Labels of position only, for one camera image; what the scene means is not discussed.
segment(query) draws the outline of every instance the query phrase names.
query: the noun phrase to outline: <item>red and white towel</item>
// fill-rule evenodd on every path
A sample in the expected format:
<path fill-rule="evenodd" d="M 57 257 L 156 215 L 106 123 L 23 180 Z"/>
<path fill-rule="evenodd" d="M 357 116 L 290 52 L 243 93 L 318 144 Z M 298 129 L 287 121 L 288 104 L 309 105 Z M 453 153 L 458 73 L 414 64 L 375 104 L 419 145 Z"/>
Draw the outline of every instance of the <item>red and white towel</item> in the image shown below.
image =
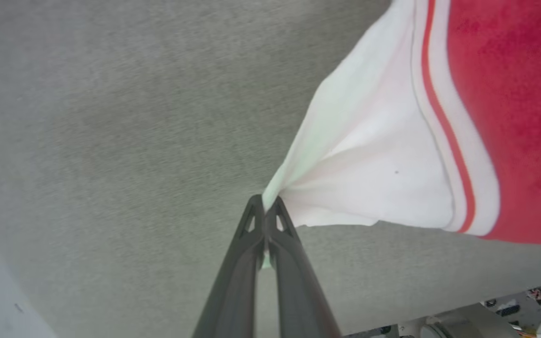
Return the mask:
<path fill-rule="evenodd" d="M 541 1 L 394 0 L 318 88 L 278 194 L 297 225 L 541 243 Z"/>

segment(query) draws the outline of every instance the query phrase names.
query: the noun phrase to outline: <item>gray floor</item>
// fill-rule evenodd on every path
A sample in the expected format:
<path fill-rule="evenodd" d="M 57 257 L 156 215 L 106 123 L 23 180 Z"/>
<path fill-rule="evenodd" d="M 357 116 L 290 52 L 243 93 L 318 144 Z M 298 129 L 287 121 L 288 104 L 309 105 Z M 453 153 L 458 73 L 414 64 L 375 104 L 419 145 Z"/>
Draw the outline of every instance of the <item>gray floor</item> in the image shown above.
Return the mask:
<path fill-rule="evenodd" d="M 54 331 L 188 336 L 247 198 L 387 6 L 0 0 L 0 252 Z M 394 224 L 300 234 L 344 334 L 541 284 L 541 246 Z"/>

